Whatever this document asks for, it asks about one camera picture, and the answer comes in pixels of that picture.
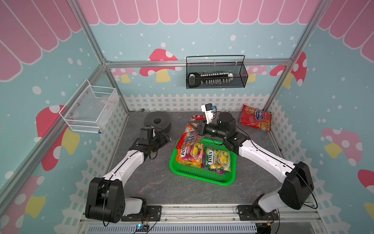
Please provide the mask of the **green Fox's candy bag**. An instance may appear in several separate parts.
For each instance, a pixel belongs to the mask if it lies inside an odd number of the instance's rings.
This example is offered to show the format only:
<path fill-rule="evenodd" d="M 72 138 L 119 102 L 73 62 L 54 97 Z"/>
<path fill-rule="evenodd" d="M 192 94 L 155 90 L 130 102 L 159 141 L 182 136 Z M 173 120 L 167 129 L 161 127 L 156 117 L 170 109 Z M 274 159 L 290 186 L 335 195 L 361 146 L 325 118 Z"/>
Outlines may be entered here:
<path fill-rule="evenodd" d="M 204 167 L 216 171 L 231 171 L 231 152 L 206 147 L 204 151 Z"/>

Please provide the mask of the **red candy bag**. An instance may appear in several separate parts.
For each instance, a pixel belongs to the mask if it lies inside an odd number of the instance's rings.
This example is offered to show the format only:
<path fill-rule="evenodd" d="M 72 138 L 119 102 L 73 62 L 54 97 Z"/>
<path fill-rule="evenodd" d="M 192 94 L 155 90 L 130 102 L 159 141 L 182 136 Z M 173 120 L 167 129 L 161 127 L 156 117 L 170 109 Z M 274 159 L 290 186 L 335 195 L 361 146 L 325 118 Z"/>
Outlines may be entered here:
<path fill-rule="evenodd" d="M 199 121 L 199 120 L 205 120 L 206 118 L 202 115 L 194 115 L 190 120 L 189 122 L 191 121 Z M 197 127 L 197 123 L 192 123 L 192 125 L 194 127 Z M 184 148 L 188 148 L 188 147 L 191 147 L 193 146 L 199 139 L 199 135 L 197 134 L 197 132 L 195 131 L 195 129 L 193 129 L 190 124 L 188 124 L 185 128 L 185 131 L 184 133 L 182 134 L 182 136 L 180 137 L 177 145 L 176 145 L 176 149 L 177 150 L 181 150 L 181 149 L 184 149 Z"/>
<path fill-rule="evenodd" d="M 240 115 L 242 125 L 249 126 L 262 131 L 271 131 L 272 114 L 247 105 L 243 106 Z"/>

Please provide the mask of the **orange Fox's candy bag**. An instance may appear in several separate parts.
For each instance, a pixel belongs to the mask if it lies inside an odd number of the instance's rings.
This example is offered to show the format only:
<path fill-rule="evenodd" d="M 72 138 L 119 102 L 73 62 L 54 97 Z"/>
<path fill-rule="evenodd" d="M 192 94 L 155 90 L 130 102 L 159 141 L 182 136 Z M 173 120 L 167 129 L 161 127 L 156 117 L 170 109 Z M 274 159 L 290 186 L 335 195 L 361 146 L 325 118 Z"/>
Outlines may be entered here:
<path fill-rule="evenodd" d="M 177 150 L 176 161 L 184 166 L 201 168 L 204 144 L 199 142 L 192 146 Z"/>

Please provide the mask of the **green plastic basket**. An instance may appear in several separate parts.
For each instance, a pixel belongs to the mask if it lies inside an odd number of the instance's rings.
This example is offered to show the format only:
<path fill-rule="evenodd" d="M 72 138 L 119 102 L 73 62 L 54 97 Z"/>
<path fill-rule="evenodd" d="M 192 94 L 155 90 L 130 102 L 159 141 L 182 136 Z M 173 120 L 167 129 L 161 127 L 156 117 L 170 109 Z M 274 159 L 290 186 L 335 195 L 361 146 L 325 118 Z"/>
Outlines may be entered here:
<path fill-rule="evenodd" d="M 192 179 L 205 181 L 208 183 L 221 185 L 221 186 L 231 185 L 236 178 L 237 155 L 233 152 L 231 152 L 231 171 L 226 172 L 225 174 L 222 174 L 222 175 L 216 172 L 209 171 L 209 170 L 182 165 L 176 161 L 176 156 L 177 156 L 177 149 L 175 146 L 173 149 L 172 156 L 169 161 L 169 168 L 176 175 L 189 177 Z"/>

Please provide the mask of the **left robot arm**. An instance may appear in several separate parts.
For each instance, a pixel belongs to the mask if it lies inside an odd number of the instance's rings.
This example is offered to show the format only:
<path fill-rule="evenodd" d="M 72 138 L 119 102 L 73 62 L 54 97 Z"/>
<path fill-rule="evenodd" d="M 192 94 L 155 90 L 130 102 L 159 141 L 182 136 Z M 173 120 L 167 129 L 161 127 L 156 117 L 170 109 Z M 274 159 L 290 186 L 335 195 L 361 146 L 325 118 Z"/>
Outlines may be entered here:
<path fill-rule="evenodd" d="M 102 221 L 104 225 L 117 223 L 124 216 L 143 219 L 148 215 L 147 200 L 139 197 L 125 198 L 124 187 L 135 170 L 152 153 L 171 142 L 168 133 L 152 126 L 141 128 L 138 137 L 125 157 L 103 177 L 95 177 L 89 183 L 85 217 Z"/>

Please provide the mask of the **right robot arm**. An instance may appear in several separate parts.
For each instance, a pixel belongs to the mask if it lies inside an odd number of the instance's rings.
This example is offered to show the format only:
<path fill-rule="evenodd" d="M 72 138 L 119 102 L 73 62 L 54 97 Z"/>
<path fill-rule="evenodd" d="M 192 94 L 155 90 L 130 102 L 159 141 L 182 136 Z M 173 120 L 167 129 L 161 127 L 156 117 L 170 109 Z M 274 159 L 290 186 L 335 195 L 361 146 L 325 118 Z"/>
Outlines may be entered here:
<path fill-rule="evenodd" d="M 278 190 L 259 196 L 253 203 L 254 211 L 270 213 L 283 207 L 299 210 L 312 195 L 314 184 L 308 165 L 285 160 L 256 144 L 248 135 L 238 132 L 231 113 L 221 113 L 216 123 L 197 120 L 190 121 L 189 126 L 200 136 L 221 139 L 229 151 L 259 165 L 282 183 Z"/>

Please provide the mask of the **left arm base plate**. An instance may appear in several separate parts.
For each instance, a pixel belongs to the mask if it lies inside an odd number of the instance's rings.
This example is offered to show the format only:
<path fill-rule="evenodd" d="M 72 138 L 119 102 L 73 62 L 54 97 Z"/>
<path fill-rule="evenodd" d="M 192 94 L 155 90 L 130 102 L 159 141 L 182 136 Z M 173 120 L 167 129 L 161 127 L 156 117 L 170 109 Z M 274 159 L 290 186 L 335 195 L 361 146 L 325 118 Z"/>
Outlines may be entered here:
<path fill-rule="evenodd" d="M 147 208 L 144 211 L 141 211 L 138 214 L 129 214 L 129 215 L 123 216 L 121 218 L 121 221 L 123 222 L 131 222 L 131 221 L 156 222 L 156 221 L 160 221 L 161 213 L 162 213 L 162 206 L 147 206 Z"/>

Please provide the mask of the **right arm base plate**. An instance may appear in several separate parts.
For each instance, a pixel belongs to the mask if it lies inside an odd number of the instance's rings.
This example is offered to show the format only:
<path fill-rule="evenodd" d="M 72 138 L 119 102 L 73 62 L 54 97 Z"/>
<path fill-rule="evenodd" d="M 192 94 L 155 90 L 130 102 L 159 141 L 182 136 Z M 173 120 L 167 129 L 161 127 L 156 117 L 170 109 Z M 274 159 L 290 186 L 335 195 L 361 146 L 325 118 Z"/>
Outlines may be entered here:
<path fill-rule="evenodd" d="M 266 213 L 255 205 L 238 205 L 235 212 L 239 215 L 240 221 L 274 222 L 279 220 L 279 213 L 276 210 Z"/>

